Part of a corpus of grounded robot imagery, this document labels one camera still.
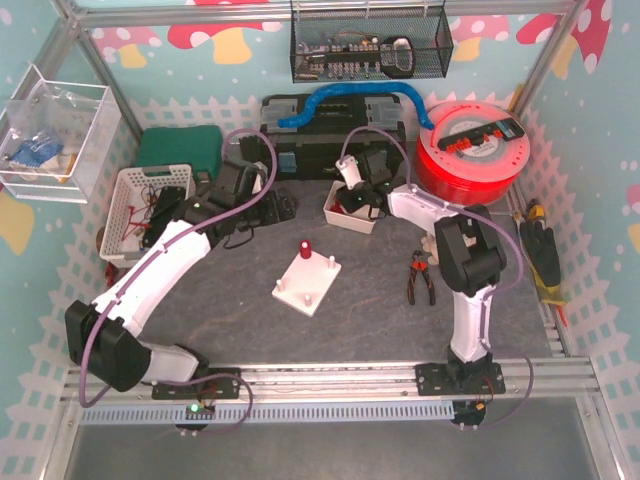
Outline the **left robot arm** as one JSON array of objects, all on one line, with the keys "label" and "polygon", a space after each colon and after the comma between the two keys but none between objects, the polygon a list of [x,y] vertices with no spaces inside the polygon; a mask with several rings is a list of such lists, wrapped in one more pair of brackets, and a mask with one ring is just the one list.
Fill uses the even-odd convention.
[{"label": "left robot arm", "polygon": [[66,310],[71,361],[119,392],[141,382],[183,384],[203,375],[206,361],[192,349],[138,337],[178,280],[213,248],[235,232],[295,217],[297,199],[272,184],[257,165],[229,162],[215,180],[168,208],[170,219],[145,255],[105,293]]}]

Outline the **white peg base plate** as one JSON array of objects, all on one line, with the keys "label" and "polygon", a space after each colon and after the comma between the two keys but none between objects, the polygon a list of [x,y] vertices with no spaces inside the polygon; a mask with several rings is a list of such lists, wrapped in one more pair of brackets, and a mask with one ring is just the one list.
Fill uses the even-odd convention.
[{"label": "white peg base plate", "polygon": [[311,258],[303,260],[298,252],[284,274],[276,280],[272,296],[313,317],[341,268],[333,255],[326,257],[312,250]]}]

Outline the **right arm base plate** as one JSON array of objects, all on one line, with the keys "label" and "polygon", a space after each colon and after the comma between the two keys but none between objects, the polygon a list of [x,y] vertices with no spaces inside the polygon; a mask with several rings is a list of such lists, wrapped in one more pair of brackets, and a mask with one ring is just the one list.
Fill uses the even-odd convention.
[{"label": "right arm base plate", "polygon": [[420,396],[505,394],[501,366],[495,362],[462,365],[456,362],[424,363],[414,367]]}]

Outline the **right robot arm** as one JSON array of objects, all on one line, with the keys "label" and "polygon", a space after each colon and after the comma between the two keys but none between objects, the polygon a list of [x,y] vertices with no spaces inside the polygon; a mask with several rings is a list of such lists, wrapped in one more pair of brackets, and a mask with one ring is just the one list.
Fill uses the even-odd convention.
[{"label": "right robot arm", "polygon": [[458,389],[488,373],[491,296],[507,259],[487,208],[461,208],[435,197],[402,177],[365,178],[365,161],[342,155],[335,166],[358,203],[409,221],[435,237],[441,277],[453,292],[454,330],[447,360],[449,382]]}]

